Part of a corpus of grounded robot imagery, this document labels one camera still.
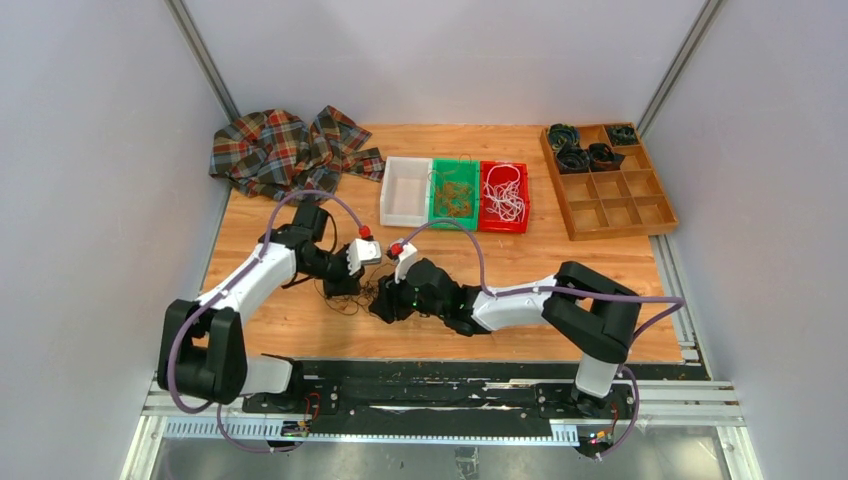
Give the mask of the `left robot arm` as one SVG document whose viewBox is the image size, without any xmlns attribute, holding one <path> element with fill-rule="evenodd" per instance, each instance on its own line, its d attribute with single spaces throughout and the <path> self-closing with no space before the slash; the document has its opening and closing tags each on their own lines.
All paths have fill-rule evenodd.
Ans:
<svg viewBox="0 0 848 480">
<path fill-rule="evenodd" d="M 333 295 L 358 292 L 367 263 L 380 258 L 368 227 L 338 251 L 319 247 L 328 211 L 297 207 L 292 222 L 263 234 L 249 257 L 224 281 L 195 300 L 174 300 L 166 309 L 157 383 L 174 402 L 182 396 L 226 405 L 241 396 L 267 394 L 283 413 L 306 400 L 299 362 L 247 354 L 244 328 L 269 296 L 299 274 L 320 279 Z"/>
</svg>

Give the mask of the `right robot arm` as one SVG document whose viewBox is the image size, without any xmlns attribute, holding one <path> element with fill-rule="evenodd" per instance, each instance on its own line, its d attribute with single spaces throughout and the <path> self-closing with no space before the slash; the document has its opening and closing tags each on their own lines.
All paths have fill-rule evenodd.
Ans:
<svg viewBox="0 0 848 480">
<path fill-rule="evenodd" d="M 550 325 L 581 351 L 571 400 L 580 414 L 595 417 L 611 404 L 614 376 L 633 343 L 641 310 L 635 298 L 632 290 L 574 261 L 539 281 L 486 293 L 423 259 L 403 277 L 382 277 L 369 311 L 386 323 L 413 313 L 434 316 L 463 336 Z"/>
</svg>

